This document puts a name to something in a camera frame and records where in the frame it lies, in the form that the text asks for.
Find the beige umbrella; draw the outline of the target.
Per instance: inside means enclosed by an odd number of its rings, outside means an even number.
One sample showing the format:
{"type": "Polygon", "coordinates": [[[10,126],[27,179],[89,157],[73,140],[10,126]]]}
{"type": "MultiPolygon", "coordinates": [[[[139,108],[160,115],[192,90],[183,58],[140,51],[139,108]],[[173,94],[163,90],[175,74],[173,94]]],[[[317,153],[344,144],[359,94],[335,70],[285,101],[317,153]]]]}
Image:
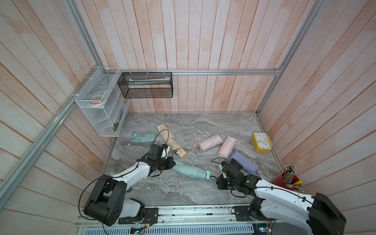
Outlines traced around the beige umbrella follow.
{"type": "Polygon", "coordinates": [[[187,152],[182,148],[182,146],[174,139],[169,139],[167,141],[167,145],[170,147],[170,149],[181,159],[184,159],[187,152]]]}

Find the mint green sleeve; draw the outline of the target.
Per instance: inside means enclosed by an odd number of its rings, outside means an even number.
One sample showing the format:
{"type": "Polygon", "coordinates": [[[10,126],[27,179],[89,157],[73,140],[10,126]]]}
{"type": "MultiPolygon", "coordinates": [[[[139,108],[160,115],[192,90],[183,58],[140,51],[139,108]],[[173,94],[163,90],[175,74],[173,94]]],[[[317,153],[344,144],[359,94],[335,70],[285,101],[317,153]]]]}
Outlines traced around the mint green sleeve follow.
{"type": "Polygon", "coordinates": [[[132,137],[130,142],[131,143],[153,143],[156,138],[155,132],[146,132],[146,133],[139,133],[134,132],[132,133],[132,137]]]}

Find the mint green umbrella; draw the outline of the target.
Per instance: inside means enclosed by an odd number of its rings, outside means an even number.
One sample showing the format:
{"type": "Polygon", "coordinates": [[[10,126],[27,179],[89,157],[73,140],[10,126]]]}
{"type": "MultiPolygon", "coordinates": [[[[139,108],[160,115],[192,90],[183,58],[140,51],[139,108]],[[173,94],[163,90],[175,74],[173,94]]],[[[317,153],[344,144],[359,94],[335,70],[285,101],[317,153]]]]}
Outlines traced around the mint green umbrella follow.
{"type": "Polygon", "coordinates": [[[193,179],[210,180],[211,173],[209,170],[191,166],[180,161],[176,161],[175,166],[172,169],[184,176],[191,177],[193,179]]]}

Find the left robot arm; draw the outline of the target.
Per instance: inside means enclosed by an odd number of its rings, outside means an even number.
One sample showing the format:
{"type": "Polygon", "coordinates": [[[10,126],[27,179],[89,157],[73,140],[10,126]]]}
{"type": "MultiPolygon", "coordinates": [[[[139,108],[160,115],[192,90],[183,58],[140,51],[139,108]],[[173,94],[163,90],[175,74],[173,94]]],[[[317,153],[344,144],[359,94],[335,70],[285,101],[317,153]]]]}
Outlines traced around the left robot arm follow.
{"type": "Polygon", "coordinates": [[[176,163],[168,156],[169,151],[167,144],[153,144],[129,169],[112,176],[104,174],[94,180],[95,186],[83,208],[86,219],[106,226],[112,226],[118,219],[147,223],[145,204],[137,199],[126,199],[125,195],[139,181],[172,169],[176,163]]]}

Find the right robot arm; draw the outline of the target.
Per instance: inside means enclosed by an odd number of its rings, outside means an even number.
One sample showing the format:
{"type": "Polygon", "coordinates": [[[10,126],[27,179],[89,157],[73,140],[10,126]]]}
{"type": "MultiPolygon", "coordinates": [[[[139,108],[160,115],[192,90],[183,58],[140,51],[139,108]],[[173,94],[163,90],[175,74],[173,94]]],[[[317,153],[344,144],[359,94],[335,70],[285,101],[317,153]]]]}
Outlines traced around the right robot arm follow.
{"type": "Polygon", "coordinates": [[[259,176],[245,175],[235,160],[220,164],[216,184],[235,197],[252,196],[247,206],[235,206],[237,221],[274,219],[300,227],[311,235],[342,235],[346,218],[324,194],[296,193],[274,185],[259,176]]]}

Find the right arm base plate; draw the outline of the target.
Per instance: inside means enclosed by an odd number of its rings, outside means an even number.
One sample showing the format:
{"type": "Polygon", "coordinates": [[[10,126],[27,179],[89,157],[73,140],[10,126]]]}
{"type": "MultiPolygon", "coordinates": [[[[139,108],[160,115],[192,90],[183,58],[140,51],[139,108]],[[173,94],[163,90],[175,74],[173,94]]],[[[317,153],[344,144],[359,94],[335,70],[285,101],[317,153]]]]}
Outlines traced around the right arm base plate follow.
{"type": "Polygon", "coordinates": [[[252,206],[234,206],[233,214],[238,222],[270,220],[270,218],[261,213],[260,208],[254,208],[252,206]]]}

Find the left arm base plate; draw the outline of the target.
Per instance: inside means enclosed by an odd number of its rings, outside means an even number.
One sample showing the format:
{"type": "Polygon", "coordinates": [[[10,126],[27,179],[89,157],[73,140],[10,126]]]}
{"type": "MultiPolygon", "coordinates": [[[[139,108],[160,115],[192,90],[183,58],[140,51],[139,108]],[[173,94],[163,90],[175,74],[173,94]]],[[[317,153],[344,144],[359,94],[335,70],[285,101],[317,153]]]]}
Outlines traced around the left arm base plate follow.
{"type": "Polygon", "coordinates": [[[159,208],[141,209],[135,217],[124,217],[118,219],[118,224],[126,225],[153,225],[158,222],[159,208]]]}

